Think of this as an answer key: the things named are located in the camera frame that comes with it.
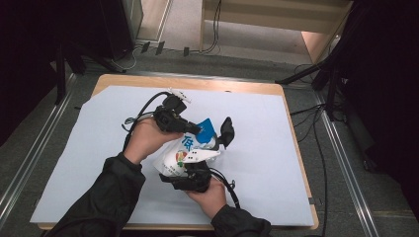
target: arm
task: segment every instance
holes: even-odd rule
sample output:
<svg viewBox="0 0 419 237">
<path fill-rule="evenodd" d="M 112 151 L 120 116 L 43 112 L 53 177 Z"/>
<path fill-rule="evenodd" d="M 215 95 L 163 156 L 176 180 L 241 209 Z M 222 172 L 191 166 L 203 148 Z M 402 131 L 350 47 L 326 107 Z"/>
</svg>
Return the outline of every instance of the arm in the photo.
<svg viewBox="0 0 419 237">
<path fill-rule="evenodd" d="M 253 217 L 244 209 L 226 204 L 224 184 L 214 178 L 205 193 L 187 192 L 203 212 L 212 219 L 211 225 L 219 237 L 267 237 L 270 236 L 271 223 Z"/>
<path fill-rule="evenodd" d="M 129 220 L 145 182 L 140 162 L 165 142 L 181 135 L 160 131 L 152 118 L 139 122 L 126 151 L 105 161 L 93 186 L 46 236 L 118 236 Z"/>
</svg>

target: black sleeve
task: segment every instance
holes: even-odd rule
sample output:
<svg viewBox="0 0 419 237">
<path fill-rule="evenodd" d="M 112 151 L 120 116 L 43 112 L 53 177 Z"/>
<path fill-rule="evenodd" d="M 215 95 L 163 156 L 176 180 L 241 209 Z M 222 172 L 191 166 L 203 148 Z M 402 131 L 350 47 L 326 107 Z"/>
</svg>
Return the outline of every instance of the black sleeve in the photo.
<svg viewBox="0 0 419 237">
<path fill-rule="evenodd" d="M 268 237 L 271 232 L 269 221 L 228 205 L 215 215 L 211 225 L 218 237 Z"/>
<path fill-rule="evenodd" d="M 123 153 L 108 158 L 93 186 L 65 213 L 51 236 L 118 236 L 128 222 L 145 182 L 141 165 Z"/>
</svg>

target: aluminum rail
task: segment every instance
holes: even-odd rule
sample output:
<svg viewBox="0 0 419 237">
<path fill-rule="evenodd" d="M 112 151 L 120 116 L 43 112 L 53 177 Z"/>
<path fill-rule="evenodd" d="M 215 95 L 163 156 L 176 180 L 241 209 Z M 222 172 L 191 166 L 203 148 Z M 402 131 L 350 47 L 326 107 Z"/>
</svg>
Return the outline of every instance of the aluminum rail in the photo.
<svg viewBox="0 0 419 237">
<path fill-rule="evenodd" d="M 71 98 L 72 88 L 76 81 L 75 74 L 71 74 L 67 81 L 67 94 L 63 98 L 60 104 L 56 105 L 48 119 L 46 120 L 43 128 L 32 145 L 30 151 L 22 162 L 18 172 L 10 183 L 4 195 L 0 200 L 0 230 L 3 228 L 6 223 L 7 218 L 9 217 L 16 201 L 18 200 L 22 190 L 25 187 L 26 182 L 29 179 L 29 176 L 33 172 L 37 162 L 40 160 L 42 152 L 49 141 L 56 125 L 58 124 L 59 119 L 62 116 L 62 113 L 65 111 L 65 108 L 68 105 L 68 102 Z"/>
<path fill-rule="evenodd" d="M 315 92 L 315 97 L 318 104 L 325 103 L 324 98 L 320 94 L 320 92 Z M 361 191 L 361 187 L 358 184 L 355 173 L 351 167 L 351 163 L 343 147 L 335 123 L 333 121 L 330 121 L 328 115 L 325 112 L 322 113 L 322 119 L 324 125 L 326 126 L 329 138 L 332 142 L 332 146 L 336 153 L 339 166 L 342 170 L 343 177 L 348 186 L 349 193 L 354 203 L 355 210 L 358 213 L 358 217 L 360 218 L 364 232 L 368 237 L 378 237 L 379 234 L 377 231 L 376 224 L 374 223 L 372 213 L 370 211 L 366 199 L 364 198 L 363 192 Z"/>
</svg>

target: white paper sheet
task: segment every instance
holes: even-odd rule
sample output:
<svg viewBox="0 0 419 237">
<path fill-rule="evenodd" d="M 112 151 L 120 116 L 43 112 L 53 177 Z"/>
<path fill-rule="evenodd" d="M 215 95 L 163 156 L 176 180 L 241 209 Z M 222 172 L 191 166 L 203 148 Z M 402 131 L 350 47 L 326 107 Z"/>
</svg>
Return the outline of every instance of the white paper sheet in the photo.
<svg viewBox="0 0 419 237">
<path fill-rule="evenodd" d="M 31 222 L 55 223 L 94 183 L 106 158 L 121 152 L 121 124 L 135 117 L 161 88 L 109 87 L 87 102 L 45 187 Z M 235 138 L 212 163 L 228 180 L 242 208 L 273 225 L 311 226 L 313 219 L 281 96 L 182 90 L 192 99 L 182 117 L 210 118 L 216 132 L 231 117 Z M 164 97 L 152 103 L 154 111 Z M 164 147 L 143 161 L 147 178 L 128 223 L 210 224 L 184 192 L 162 183 L 152 162 Z M 227 193 L 230 205 L 233 205 Z"/>
</svg>

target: hand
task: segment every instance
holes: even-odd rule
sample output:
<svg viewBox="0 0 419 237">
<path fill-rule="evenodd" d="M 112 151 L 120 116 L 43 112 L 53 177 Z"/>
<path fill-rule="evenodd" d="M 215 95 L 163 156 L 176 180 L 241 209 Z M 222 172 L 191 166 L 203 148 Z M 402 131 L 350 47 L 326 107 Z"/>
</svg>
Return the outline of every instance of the hand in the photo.
<svg viewBox="0 0 419 237">
<path fill-rule="evenodd" d="M 225 186 L 215 178 L 210 179 L 209 188 L 205 193 L 186 191 L 186 194 L 196 201 L 203 212 L 211 219 L 227 204 Z"/>
<path fill-rule="evenodd" d="M 154 118 L 141 120 L 133 130 L 124 156 L 138 165 L 148 155 L 157 151 L 164 143 L 182 137 L 181 132 L 163 132 Z"/>
</svg>

